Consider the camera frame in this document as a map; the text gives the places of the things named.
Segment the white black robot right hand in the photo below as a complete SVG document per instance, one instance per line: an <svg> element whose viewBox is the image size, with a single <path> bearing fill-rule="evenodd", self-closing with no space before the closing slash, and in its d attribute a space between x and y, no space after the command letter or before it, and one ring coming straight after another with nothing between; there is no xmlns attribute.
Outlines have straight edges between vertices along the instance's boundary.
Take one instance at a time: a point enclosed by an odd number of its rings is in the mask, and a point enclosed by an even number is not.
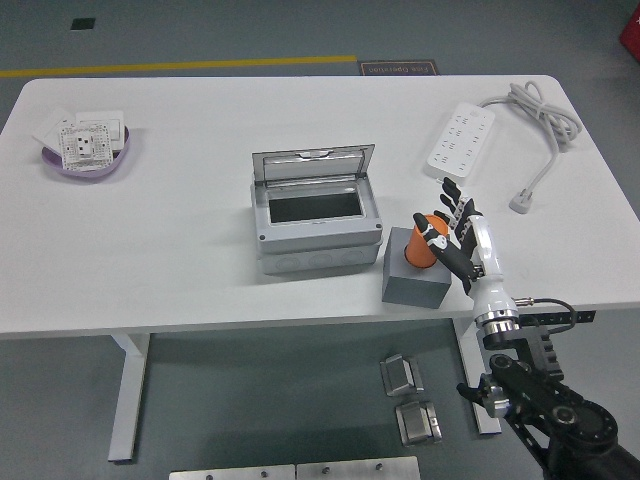
<svg viewBox="0 0 640 480"><path fill-rule="evenodd" d="M435 215L446 222L457 242L447 239L425 215L416 213L413 219L422 242L460 279L466 295L473 300L472 317L478 327L489 334L515 330L518 308L504 289L504 275L486 217L450 178L443 179L442 190L440 200L449 211L437 211Z"/></svg>

